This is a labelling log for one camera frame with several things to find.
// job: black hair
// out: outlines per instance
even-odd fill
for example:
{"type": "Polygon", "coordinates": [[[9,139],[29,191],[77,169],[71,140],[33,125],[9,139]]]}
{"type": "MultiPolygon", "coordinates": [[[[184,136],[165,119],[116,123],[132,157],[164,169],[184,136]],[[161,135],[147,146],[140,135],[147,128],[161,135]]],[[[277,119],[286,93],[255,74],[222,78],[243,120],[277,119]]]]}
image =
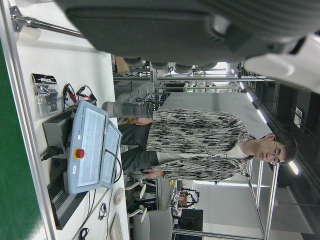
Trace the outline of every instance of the black hair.
{"type": "Polygon", "coordinates": [[[275,136],[275,141],[285,146],[285,156],[284,162],[282,165],[287,165],[291,161],[293,161],[298,152],[297,142],[294,136],[286,131],[286,130],[279,130],[273,133],[275,136]]]}

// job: desk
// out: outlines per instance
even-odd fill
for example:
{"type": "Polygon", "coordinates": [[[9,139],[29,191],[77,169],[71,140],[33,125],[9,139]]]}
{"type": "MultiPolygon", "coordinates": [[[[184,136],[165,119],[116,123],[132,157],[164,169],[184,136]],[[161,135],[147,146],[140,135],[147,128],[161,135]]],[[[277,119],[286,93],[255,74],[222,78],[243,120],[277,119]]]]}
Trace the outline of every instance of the desk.
{"type": "MultiPolygon", "coordinates": [[[[10,4],[11,6],[16,5],[13,0],[10,1],[10,4]]],[[[75,29],[53,2],[34,4],[27,1],[17,1],[17,6],[24,16],[75,29]]],[[[75,91],[84,85],[88,85],[97,98],[98,107],[101,107],[103,102],[115,100],[111,56],[108,53],[96,51],[85,39],[47,30],[23,27],[22,32],[20,34],[14,33],[14,36],[17,38],[16,50],[19,59],[18,65],[21,69],[20,87],[15,91],[23,92],[23,94],[20,94],[23,105],[18,105],[17,108],[20,108],[18,112],[20,111],[27,116],[25,121],[30,122],[29,126],[21,125],[22,131],[29,133],[29,136],[33,136],[32,139],[25,140],[25,145],[27,152],[31,151],[31,154],[33,154],[31,158],[28,155],[28,160],[43,222],[43,229],[39,230],[38,239],[78,239],[77,230],[87,216],[88,207],[91,206],[93,201],[94,191],[92,190],[90,193],[90,204],[87,194],[63,230],[56,230],[53,214],[50,211],[49,196],[46,192],[47,185],[50,183],[51,161],[50,159],[40,161],[40,154],[47,148],[42,122],[47,120],[48,117],[37,119],[31,74],[54,76],[60,91],[67,83],[70,83],[75,91]]],[[[117,124],[116,119],[111,120],[114,124],[117,124]]],[[[114,185],[113,192],[118,187],[124,188],[123,176],[114,185]]],[[[100,221],[98,216],[101,203],[105,202],[108,207],[110,196],[110,190],[107,192],[107,189],[103,187],[97,189],[91,215],[84,225],[84,227],[89,228],[87,240],[106,239],[107,218],[100,221]]],[[[114,206],[111,199],[109,222],[112,221],[115,212],[118,212],[120,216],[123,239],[128,240],[125,201],[122,201],[118,206],[114,206]]]]}

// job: black and white shirt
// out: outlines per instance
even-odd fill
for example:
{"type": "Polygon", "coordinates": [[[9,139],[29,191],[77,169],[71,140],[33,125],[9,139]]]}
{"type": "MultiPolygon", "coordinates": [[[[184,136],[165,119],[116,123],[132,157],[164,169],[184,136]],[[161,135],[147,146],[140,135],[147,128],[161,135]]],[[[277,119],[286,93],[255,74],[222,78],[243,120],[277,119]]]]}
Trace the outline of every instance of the black and white shirt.
{"type": "Polygon", "coordinates": [[[250,139],[254,137],[242,121],[227,112],[166,109],[153,114],[147,150],[197,155],[152,167],[164,171],[165,179],[221,181],[240,173],[252,159],[227,156],[237,142],[250,139]]]}

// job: man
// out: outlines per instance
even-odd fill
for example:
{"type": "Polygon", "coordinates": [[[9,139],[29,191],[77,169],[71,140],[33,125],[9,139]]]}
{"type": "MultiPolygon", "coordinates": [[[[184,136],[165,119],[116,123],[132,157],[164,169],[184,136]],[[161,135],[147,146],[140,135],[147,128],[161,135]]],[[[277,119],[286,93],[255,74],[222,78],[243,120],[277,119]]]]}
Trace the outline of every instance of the man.
{"type": "Polygon", "coordinates": [[[132,123],[119,126],[122,144],[137,145],[121,154],[123,171],[144,170],[150,178],[221,181],[240,173],[253,156],[273,164],[297,154],[290,133],[255,139],[226,112],[166,109],[132,123]]]}

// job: keyboard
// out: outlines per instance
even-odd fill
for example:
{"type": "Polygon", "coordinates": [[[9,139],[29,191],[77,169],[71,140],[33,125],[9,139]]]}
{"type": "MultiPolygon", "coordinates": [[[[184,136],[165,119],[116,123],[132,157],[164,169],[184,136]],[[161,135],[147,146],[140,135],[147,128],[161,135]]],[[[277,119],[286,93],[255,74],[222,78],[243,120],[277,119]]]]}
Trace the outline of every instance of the keyboard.
{"type": "Polygon", "coordinates": [[[119,213],[117,212],[114,214],[112,225],[109,230],[109,234],[110,234],[111,240],[124,240],[124,237],[122,235],[120,217],[119,217],[119,213]]]}

